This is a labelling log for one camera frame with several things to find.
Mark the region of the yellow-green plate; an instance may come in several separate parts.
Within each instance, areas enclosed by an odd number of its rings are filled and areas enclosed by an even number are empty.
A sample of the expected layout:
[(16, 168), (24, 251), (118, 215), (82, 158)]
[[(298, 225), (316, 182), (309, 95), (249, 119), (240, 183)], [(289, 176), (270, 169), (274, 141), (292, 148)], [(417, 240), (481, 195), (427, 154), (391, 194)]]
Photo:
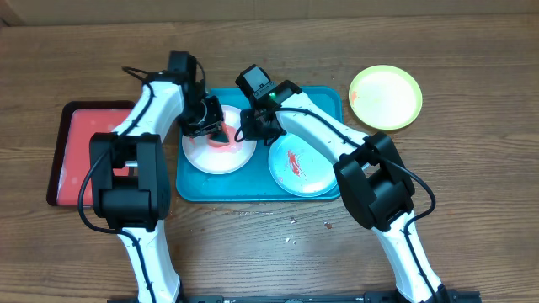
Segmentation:
[(417, 81), (395, 66), (370, 66), (359, 72), (349, 88), (354, 114), (378, 130), (399, 130), (412, 124), (423, 106)]

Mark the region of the orange green sponge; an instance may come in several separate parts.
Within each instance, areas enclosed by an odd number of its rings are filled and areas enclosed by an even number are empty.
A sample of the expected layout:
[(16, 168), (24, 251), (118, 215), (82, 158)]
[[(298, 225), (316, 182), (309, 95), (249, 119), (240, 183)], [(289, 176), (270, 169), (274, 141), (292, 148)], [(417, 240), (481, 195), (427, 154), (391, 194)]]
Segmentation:
[(220, 129), (207, 136), (207, 144), (214, 148), (221, 148), (230, 144), (227, 125), (222, 122)]

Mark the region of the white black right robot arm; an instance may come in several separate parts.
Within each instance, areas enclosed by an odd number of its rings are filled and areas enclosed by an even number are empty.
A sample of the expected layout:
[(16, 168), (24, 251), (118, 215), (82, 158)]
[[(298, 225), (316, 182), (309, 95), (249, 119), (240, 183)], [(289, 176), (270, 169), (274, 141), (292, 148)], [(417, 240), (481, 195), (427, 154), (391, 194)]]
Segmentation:
[(275, 83), (252, 65), (235, 81), (249, 101), (236, 141), (292, 134), (333, 166), (341, 199), (355, 221), (373, 231), (392, 267), (400, 302), (447, 302), (448, 290), (431, 268), (419, 239), (412, 197), (432, 189), (403, 164), (392, 139), (369, 136), (321, 110), (295, 83)]

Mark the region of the white plate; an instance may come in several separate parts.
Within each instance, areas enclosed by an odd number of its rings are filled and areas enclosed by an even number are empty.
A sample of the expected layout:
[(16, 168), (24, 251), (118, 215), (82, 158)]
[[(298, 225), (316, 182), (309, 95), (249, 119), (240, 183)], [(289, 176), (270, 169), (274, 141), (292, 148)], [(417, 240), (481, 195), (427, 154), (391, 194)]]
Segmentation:
[(236, 142), (234, 136), (240, 126), (241, 110), (230, 105), (222, 107), (224, 130), (229, 142), (219, 143), (209, 135), (191, 138), (181, 136), (184, 155), (190, 164), (204, 173), (226, 174), (243, 167), (255, 152), (256, 141)]

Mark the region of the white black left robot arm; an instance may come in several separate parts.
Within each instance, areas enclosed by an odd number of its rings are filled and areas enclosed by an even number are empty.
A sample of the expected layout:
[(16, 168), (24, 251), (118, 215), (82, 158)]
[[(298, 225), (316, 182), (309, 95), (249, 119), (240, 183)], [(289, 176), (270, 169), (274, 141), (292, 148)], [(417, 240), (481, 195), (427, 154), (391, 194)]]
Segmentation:
[(90, 168), (78, 194), (92, 192), (93, 211), (107, 225), (92, 224), (82, 202), (78, 213), (89, 229), (116, 235), (125, 246), (138, 285), (135, 302), (184, 302), (164, 228), (171, 186), (163, 141), (178, 125), (189, 138), (227, 144), (224, 114), (205, 80), (197, 79), (205, 74), (202, 65), (187, 51), (171, 52), (162, 71), (123, 70), (141, 82), (141, 97), (111, 132), (92, 135)]

